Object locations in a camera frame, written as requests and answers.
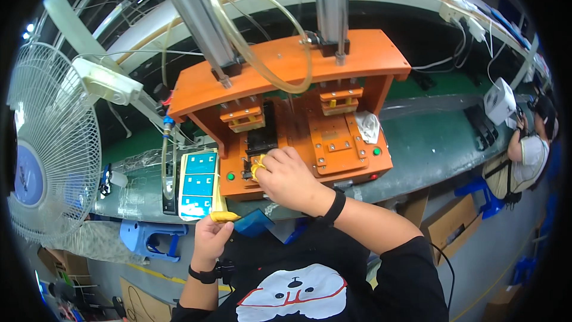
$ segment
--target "black strap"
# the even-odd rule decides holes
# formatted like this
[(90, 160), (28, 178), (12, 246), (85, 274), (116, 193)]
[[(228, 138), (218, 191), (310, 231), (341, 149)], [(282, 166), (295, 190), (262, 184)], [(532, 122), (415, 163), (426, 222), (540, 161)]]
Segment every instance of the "black strap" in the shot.
[(333, 204), (323, 217), (316, 218), (316, 222), (323, 224), (325, 226), (333, 226), (333, 222), (340, 216), (341, 211), (344, 210), (346, 205), (346, 195), (339, 190), (336, 191), (336, 197), (333, 200)]
[(512, 164), (509, 165), (509, 175), (506, 178), (506, 195), (508, 196), (512, 192), (510, 191), (510, 181), (511, 181), (511, 174), (512, 174)]
[(222, 278), (223, 283), (227, 285), (234, 270), (234, 263), (229, 260), (217, 261), (214, 269), (209, 272), (196, 272), (189, 265), (189, 275), (204, 284), (213, 284), (218, 278)]
[(511, 160), (506, 160), (504, 162), (502, 162), (501, 164), (498, 165), (498, 167), (496, 167), (495, 169), (491, 170), (490, 172), (488, 172), (487, 174), (484, 175), (484, 179), (489, 179), (490, 177), (492, 177), (493, 175), (497, 174), (498, 172), (500, 172), (504, 167), (506, 167), (509, 163), (511, 162)]

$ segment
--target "black wristband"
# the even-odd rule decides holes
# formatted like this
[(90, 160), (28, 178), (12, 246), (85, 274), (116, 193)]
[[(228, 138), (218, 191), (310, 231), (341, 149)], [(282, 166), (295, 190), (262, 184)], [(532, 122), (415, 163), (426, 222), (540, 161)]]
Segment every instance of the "black wristband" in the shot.
[(341, 211), (344, 210), (346, 205), (346, 195), (338, 190), (335, 190), (336, 197), (333, 200), (332, 206), (323, 217), (318, 217), (318, 221), (326, 226), (333, 226), (333, 222), (340, 216)]
[(191, 269), (189, 265), (189, 275), (204, 284), (213, 284), (218, 278), (216, 267), (209, 272), (196, 272), (195, 270)]

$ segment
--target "right hand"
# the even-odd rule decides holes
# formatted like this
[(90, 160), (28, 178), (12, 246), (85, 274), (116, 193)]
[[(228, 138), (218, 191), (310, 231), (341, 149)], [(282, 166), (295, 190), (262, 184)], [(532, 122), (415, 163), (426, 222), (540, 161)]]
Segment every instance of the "right hand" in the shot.
[(529, 123), (528, 120), (526, 119), (526, 114), (522, 114), (522, 117), (517, 115), (517, 127), (524, 129), (525, 131), (529, 129)]
[(273, 202), (313, 217), (332, 206), (336, 193), (316, 180), (293, 147), (269, 151), (262, 164), (256, 178)]

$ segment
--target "person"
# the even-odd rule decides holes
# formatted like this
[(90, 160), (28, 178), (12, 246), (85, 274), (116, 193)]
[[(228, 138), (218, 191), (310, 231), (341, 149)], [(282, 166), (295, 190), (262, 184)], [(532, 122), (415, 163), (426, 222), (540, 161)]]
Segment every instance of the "person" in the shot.
[(550, 144), (558, 133), (556, 110), (552, 101), (541, 95), (534, 106), (535, 134), (528, 135), (526, 114), (517, 115), (517, 128), (504, 154), (485, 163), (482, 177), (499, 199), (520, 193), (540, 176), (548, 160)]
[[(232, 222), (198, 221), (172, 322), (448, 321), (431, 247), (413, 223), (322, 185), (293, 147), (262, 162), (256, 178), (270, 199), (313, 222), (284, 245), (269, 232), (252, 239)], [(375, 289), (366, 282), (370, 251), (382, 261)], [(220, 306), (211, 275), (217, 258), (236, 269)]]

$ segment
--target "concrete floor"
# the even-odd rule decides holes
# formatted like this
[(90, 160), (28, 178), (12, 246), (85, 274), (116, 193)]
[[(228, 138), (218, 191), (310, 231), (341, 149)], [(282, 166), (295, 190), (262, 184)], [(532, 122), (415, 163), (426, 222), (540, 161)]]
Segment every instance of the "concrete floor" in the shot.
[[(451, 201), (454, 198), (454, 187), (459, 186), (459, 182), (466, 181), (468, 175), (450, 179), (432, 188), (424, 219)], [(515, 205), (513, 211), (504, 209), (496, 216), (484, 220), (478, 231), (450, 258), (456, 275), (451, 320), (480, 321), (487, 301), (497, 293), (501, 285), (508, 284), (511, 280), (514, 262), (524, 254), (531, 253), (532, 243), (526, 241), (533, 239), (532, 229), (542, 216), (547, 198), (546, 182), (541, 183), (534, 192), (524, 192), (522, 200)], [(484, 204), (482, 193), (475, 194), (474, 201), (477, 206)], [(292, 226), (292, 221), (277, 222), (276, 235), (288, 236)], [(160, 272), (166, 277), (186, 279), (188, 263), (193, 252), (193, 236), (192, 229), (187, 236), (181, 238), (177, 252), (181, 255), (180, 262), (151, 259), (151, 264), (145, 268)], [(181, 283), (158, 278), (123, 264), (90, 260), (89, 269), (92, 280), (100, 284), (102, 294), (109, 299), (112, 296), (121, 296), (120, 276), (150, 295), (171, 304), (174, 303), (174, 298), (179, 298), (183, 287)], [(442, 264), (438, 272), (445, 299), (448, 301), (451, 271), (447, 263)], [(490, 292), (465, 312), (491, 286), (493, 287)], [(220, 296), (226, 293), (227, 291), (219, 291)]]

